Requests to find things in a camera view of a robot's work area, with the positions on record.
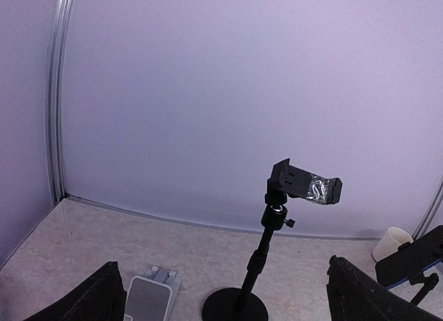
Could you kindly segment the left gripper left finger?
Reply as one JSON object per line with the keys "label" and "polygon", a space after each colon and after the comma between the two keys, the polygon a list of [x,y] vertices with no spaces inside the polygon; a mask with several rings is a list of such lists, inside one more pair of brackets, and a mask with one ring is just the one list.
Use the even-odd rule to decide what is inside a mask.
{"label": "left gripper left finger", "polygon": [[117,262],[107,262],[63,298],[29,320],[123,320],[127,292]]}

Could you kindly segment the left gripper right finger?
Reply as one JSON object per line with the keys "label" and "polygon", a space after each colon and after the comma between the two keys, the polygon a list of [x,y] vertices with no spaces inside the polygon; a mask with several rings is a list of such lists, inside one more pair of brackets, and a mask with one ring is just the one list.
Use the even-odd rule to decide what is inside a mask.
{"label": "left gripper right finger", "polygon": [[439,321],[391,293],[344,257],[332,256],[327,271],[332,321]]}

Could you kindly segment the white folding phone stand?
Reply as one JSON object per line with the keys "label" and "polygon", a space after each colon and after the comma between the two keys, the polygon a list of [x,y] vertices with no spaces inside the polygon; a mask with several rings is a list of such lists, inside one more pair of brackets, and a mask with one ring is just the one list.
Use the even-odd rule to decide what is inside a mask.
{"label": "white folding phone stand", "polygon": [[124,320],[169,320],[180,285],[176,271],[158,266],[134,276],[127,292]]}

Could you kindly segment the tall black phone stand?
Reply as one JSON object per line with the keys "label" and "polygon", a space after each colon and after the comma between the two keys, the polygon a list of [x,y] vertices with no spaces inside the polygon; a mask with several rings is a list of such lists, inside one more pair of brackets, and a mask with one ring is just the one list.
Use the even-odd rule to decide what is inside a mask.
{"label": "tall black phone stand", "polygon": [[319,205],[335,205],[340,201],[342,186],[341,179],[324,178],[307,172],[290,165],[289,159],[276,163],[266,182],[266,208],[261,219],[264,232],[249,259],[242,287],[222,288],[211,293],[202,307],[201,319],[268,320],[269,313],[264,302],[252,290],[266,264],[273,233],[283,226],[292,228],[295,225],[293,219],[287,218],[287,199],[299,198]]}

